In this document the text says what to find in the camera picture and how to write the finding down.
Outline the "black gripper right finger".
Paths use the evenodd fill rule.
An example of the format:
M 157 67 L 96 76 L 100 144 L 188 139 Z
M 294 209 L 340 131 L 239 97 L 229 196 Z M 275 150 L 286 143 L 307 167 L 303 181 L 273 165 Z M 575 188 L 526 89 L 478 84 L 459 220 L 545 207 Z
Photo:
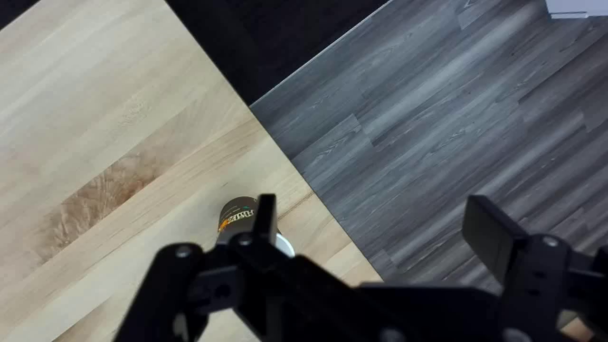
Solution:
M 497 283 L 509 274 L 512 251 L 528 239 L 528 234 L 486 196 L 467 198 L 461 236 Z

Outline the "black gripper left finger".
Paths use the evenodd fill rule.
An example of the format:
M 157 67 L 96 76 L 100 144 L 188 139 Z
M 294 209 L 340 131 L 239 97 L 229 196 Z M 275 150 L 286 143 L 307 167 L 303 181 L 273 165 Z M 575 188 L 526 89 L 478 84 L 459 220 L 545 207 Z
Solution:
M 273 243 L 277 234 L 277 198 L 273 194 L 260 194 L 254 217 L 252 234 L 264 241 Z

